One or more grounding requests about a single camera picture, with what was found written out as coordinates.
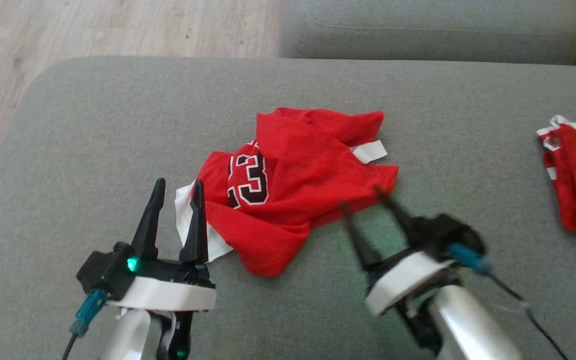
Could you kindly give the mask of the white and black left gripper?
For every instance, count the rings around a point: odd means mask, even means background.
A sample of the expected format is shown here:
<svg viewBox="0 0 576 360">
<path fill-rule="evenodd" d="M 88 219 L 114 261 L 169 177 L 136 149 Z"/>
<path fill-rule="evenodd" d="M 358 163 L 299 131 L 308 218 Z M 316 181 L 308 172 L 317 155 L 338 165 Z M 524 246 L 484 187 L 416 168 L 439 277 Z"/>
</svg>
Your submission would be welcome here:
<svg viewBox="0 0 576 360">
<path fill-rule="evenodd" d="M 179 230 L 185 231 L 178 260 L 161 260 L 156 246 L 166 180 L 158 178 L 131 242 L 134 256 L 126 260 L 132 281 L 110 305 L 158 312 L 208 312 L 217 303 L 217 287 L 210 280 L 204 183 L 195 180 L 179 197 Z"/>
</svg>

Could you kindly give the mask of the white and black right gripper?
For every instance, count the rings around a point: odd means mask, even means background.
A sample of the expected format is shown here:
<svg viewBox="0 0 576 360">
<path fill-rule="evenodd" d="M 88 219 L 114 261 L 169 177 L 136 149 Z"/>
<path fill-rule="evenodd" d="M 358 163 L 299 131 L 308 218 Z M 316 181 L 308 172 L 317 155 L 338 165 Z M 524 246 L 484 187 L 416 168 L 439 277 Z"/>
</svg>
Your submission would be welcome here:
<svg viewBox="0 0 576 360">
<path fill-rule="evenodd" d="M 407 246 L 416 248 L 419 240 L 414 217 L 381 187 L 375 186 L 374 192 L 402 230 Z M 364 272 L 377 271 L 382 264 L 381 254 L 355 225 L 350 203 L 342 202 L 340 210 L 360 267 Z M 436 260 L 425 251 L 413 251 L 378 278 L 365 298 L 366 307 L 372 316 L 381 316 L 405 297 L 420 294 L 432 287 L 454 264 L 455 260 Z"/>
</svg>

